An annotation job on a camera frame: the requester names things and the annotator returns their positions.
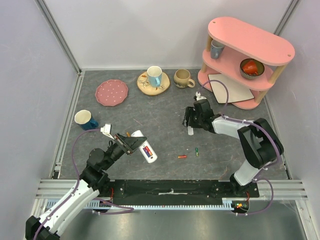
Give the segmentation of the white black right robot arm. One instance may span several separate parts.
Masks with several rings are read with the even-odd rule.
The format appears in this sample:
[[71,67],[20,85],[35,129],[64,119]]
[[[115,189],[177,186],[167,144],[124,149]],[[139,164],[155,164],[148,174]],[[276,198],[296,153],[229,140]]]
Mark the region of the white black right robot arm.
[[207,99],[187,106],[182,124],[190,133],[192,129],[203,129],[240,141],[245,161],[229,179],[229,191],[235,197],[242,196],[256,175],[264,167],[280,160],[284,152],[282,143],[266,119],[248,121],[214,114]]

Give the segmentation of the white battery cover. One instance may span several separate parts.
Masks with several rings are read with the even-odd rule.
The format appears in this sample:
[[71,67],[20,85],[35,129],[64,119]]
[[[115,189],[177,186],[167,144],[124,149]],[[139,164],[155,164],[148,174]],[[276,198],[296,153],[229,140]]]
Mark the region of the white battery cover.
[[187,127],[187,133],[189,136],[193,136],[194,135],[194,129],[191,126]]

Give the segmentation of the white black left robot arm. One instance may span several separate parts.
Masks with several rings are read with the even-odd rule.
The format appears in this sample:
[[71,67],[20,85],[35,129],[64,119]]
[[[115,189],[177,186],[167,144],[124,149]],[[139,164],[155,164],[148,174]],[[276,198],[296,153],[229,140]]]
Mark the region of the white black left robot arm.
[[105,172],[124,154],[131,155],[145,143],[145,136],[116,134],[107,150],[95,148],[89,153],[86,166],[72,188],[39,217],[30,216],[25,223],[27,240],[59,240],[71,221],[94,198],[110,191],[110,179]]

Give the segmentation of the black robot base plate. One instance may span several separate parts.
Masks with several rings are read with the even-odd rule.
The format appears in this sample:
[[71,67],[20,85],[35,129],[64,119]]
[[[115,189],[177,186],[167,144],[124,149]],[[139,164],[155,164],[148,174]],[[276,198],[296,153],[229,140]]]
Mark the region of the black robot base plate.
[[220,205],[223,198],[258,198],[256,183],[235,187],[219,180],[139,180],[117,179],[107,183],[98,195],[112,197],[116,205],[180,206]]

